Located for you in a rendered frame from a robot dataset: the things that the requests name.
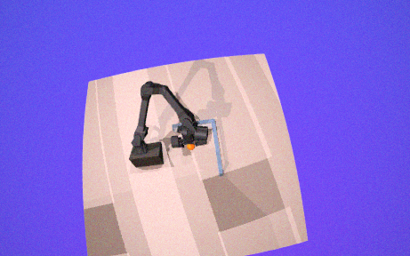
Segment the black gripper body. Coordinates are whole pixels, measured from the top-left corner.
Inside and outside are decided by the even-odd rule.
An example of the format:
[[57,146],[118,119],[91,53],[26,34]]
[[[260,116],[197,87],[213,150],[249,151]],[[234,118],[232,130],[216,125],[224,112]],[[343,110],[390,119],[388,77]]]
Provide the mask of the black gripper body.
[[[178,135],[176,135],[176,136],[171,136],[172,148],[178,148],[179,146],[181,146],[181,144],[184,144],[184,145],[194,144],[194,142],[193,142],[194,140],[196,140],[195,137],[194,137],[194,135],[193,135],[193,137],[192,137],[190,140],[185,140],[185,139],[183,139],[183,138],[182,138],[182,140],[181,140],[181,139],[178,140]],[[196,140],[196,141],[197,141],[197,143],[199,143],[200,145],[205,145],[205,144],[207,144],[207,140]]]

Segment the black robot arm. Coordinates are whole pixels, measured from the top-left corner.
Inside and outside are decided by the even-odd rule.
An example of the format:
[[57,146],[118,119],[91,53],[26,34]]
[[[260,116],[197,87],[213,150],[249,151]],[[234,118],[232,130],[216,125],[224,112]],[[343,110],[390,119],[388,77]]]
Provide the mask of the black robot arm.
[[141,87],[141,106],[138,118],[138,126],[133,135],[133,145],[135,155],[146,155],[148,152],[145,137],[148,134],[148,127],[146,127],[146,118],[149,108],[149,99],[152,94],[162,94],[165,100],[173,107],[182,125],[177,127],[177,132],[185,140],[190,140],[194,137],[196,140],[207,140],[208,126],[198,126],[193,113],[187,108],[184,108],[171,92],[168,86],[147,81]]

